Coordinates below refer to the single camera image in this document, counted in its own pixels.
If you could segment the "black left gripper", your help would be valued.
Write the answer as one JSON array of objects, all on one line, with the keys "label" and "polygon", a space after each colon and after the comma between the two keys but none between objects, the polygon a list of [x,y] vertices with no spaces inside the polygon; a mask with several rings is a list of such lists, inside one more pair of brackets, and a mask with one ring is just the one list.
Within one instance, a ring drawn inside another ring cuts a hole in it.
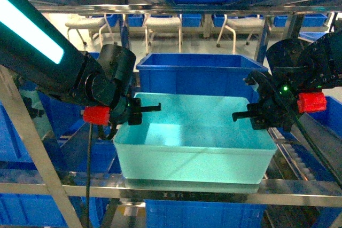
[{"label": "black left gripper", "polygon": [[118,124],[130,122],[132,125],[142,123],[142,114],[145,112],[161,111],[161,103],[156,106],[141,106],[140,98],[113,97],[110,103],[110,127],[111,132],[116,132]]}]

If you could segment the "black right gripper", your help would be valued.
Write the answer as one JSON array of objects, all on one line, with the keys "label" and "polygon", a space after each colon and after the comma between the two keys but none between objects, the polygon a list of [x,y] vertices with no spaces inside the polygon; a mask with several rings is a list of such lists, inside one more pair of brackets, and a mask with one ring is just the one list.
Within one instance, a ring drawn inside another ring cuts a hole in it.
[{"label": "black right gripper", "polygon": [[254,130],[283,128],[285,131],[299,124],[298,96],[288,85],[279,84],[269,73],[258,70],[250,72],[245,83],[256,86],[259,98],[247,105],[248,112],[232,113],[234,122],[250,118]]}]

